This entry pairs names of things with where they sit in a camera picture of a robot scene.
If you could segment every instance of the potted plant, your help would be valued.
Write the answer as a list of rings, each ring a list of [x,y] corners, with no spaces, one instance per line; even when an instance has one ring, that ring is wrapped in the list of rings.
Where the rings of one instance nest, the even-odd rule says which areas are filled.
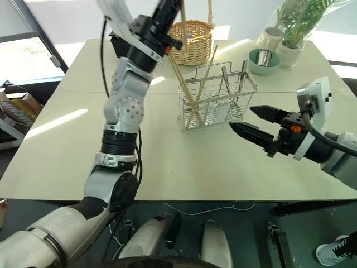
[[[336,0],[308,0],[295,16],[295,22],[286,25],[284,37],[276,52],[282,58],[282,67],[294,67],[310,33],[320,22],[325,12]]]
[[[284,30],[292,26],[308,0],[286,0],[271,16],[257,40],[257,47],[274,51],[284,37]]]

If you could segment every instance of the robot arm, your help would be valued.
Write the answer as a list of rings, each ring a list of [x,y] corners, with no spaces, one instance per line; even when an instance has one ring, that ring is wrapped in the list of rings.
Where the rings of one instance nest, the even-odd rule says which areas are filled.
[[[134,202],[138,180],[136,139],[144,116],[144,98],[151,72],[172,46],[182,43],[167,33],[181,9],[181,0],[160,0],[152,17],[132,20],[123,0],[98,0],[117,35],[131,44],[120,58],[112,93],[104,108],[102,148],[95,155],[84,187],[84,199],[44,216],[26,231],[0,243],[0,267],[65,267],[77,260],[118,213]]]
[[[276,152],[292,154],[296,160],[306,157],[320,163],[322,171],[357,189],[357,135],[348,132],[337,135],[322,129],[332,111],[332,93],[328,78],[320,78],[311,84],[303,85],[297,91],[297,98],[300,113],[286,112],[271,106],[250,108],[261,119],[280,124],[281,129],[276,139],[246,122],[230,123],[230,126],[240,137],[263,147],[270,157]],[[328,139],[349,148],[351,153],[337,150],[322,139],[316,138],[309,131],[311,126]]]

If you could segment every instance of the metal utensil holder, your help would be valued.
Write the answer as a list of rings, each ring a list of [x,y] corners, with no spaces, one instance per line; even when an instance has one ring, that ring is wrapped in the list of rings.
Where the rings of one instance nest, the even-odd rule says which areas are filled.
[[[232,71],[231,61],[212,64],[211,70],[214,66],[222,68],[224,65],[229,70],[227,73],[228,85],[226,85],[222,75],[207,77],[199,100],[197,100],[197,96],[204,80],[205,68],[208,68],[208,65],[198,66],[195,77],[185,80],[193,102],[187,100],[187,96],[179,86],[180,118],[182,119],[183,131],[243,120],[249,102],[258,90],[257,84],[252,76],[246,73],[243,77],[243,85],[239,90],[241,72]]]

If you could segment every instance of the sneaker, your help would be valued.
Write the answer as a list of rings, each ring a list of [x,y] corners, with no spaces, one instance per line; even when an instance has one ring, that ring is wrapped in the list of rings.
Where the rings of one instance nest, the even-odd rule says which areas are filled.
[[[315,251],[317,260],[324,266],[333,266],[351,257],[346,247],[348,236],[339,236],[331,244],[319,245]]]

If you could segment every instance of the white flower pot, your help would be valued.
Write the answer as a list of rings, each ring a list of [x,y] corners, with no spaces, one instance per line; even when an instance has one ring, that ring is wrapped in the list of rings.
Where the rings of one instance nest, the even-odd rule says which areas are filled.
[[[283,40],[283,36],[283,31],[279,29],[274,32],[274,27],[265,28],[257,39],[256,46],[259,49],[275,51],[280,41]]]
[[[291,49],[284,46],[283,42],[280,42],[275,52],[279,54],[282,59],[281,67],[292,68],[296,65],[302,49]]]

